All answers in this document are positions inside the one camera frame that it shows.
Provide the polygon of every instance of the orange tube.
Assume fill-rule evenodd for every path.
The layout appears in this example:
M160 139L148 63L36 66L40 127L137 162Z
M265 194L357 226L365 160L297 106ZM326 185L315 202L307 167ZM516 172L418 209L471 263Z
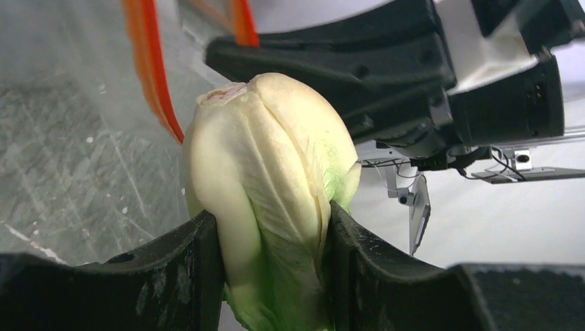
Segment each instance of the orange tube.
M184 135L172 109L166 81L155 0L121 0L121 4L144 98L161 126L178 143L183 143Z
M234 38L238 45L259 47L260 39L256 33L252 10L247 0L232 0L234 19Z

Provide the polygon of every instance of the metal bracket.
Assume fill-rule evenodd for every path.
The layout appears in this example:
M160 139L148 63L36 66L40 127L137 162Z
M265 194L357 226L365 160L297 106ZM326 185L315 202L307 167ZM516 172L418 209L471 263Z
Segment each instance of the metal bracket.
M510 168L518 171L525 181L555 181L559 179L585 178L585 170L540 167L534 168L530 149L502 148L502 152L510 161ZM519 183L519 176L510 170L495 174L494 172L477 172L472 174L490 184Z
M409 252L410 255L414 256L422 242L422 237L430 218L430 199L426 186L426 177L418 172L411 192L408 188L398 188L397 177L399 170L396 167L385 168L388 198L398 198L398 202L402 205L407 205L409 209Z
M412 194L414 199L409 208L408 235L410 238L410 255L414 256L422 242L424 231L430 219L430 198L424 175L420 175L415 179Z

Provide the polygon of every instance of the scratched plastic surface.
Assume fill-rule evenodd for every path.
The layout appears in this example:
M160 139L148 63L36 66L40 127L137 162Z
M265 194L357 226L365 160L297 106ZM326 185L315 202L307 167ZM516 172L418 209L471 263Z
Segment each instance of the scratched plastic surface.
M195 97L227 81L174 1L157 9L184 129ZM0 1L0 45L0 251L104 262L188 219L181 150L144 100L119 0ZM220 330L240 330L229 309Z

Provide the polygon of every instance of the black mechanical part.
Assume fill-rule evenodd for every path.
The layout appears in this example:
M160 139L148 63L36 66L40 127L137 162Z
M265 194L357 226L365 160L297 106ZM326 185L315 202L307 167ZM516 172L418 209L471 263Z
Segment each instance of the black mechanical part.
M206 63L233 81L280 72L308 84L355 143L383 141L411 158L448 144L431 112L456 78L433 1L396 0L323 26L263 34L259 48L215 39Z
M457 136L465 146L558 137L564 104L557 60L449 97Z
M436 268L331 204L328 251L338 331L585 330L585 266ZM75 268L0 254L0 329L217 330L224 269L202 212L105 264Z
M579 0L471 1L485 37L506 19L514 19L531 54L585 37L585 12Z
M0 330L217 330L223 289L215 218L202 212L105 264L0 254Z
M337 331L585 330L585 265L419 261L332 204Z
M303 81L333 105L355 143L376 140L420 170L452 168L451 159L466 162L464 155L446 155L454 146L564 133L552 56L525 72L448 95L457 82L434 1L396 0L323 26L264 34L260 41L259 48L243 48L229 37L215 39L206 63L234 81L265 72Z

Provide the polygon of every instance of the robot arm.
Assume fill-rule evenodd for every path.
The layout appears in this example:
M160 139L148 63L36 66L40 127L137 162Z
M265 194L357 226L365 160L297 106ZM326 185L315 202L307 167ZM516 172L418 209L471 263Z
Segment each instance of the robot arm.
M375 140L420 171L463 169L493 145L564 133L550 50L585 37L578 0L395 0L329 23L215 39L206 63L233 81L280 72L320 92L356 144Z

